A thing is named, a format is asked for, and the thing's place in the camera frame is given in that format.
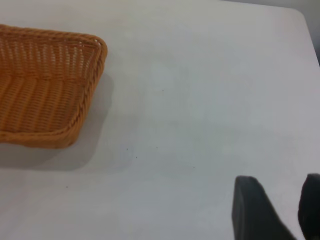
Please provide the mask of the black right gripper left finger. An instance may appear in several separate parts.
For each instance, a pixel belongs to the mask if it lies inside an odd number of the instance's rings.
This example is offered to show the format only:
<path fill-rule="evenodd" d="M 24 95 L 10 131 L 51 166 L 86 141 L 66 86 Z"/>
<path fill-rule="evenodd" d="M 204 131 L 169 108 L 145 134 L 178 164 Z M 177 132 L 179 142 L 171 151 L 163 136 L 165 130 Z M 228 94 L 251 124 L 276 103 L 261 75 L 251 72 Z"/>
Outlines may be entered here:
<path fill-rule="evenodd" d="M 294 240 L 263 186 L 252 176 L 235 178 L 232 226 L 236 240 Z"/>

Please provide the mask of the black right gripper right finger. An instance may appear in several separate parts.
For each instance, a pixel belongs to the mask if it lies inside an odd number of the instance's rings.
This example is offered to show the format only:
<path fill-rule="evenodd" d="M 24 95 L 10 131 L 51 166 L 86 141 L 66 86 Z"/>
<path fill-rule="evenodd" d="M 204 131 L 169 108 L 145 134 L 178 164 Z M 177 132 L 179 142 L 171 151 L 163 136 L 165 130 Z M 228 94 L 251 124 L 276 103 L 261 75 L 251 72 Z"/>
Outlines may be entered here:
<path fill-rule="evenodd" d="M 298 205 L 298 222 L 306 240 L 320 239 L 320 174 L 309 173 Z"/>

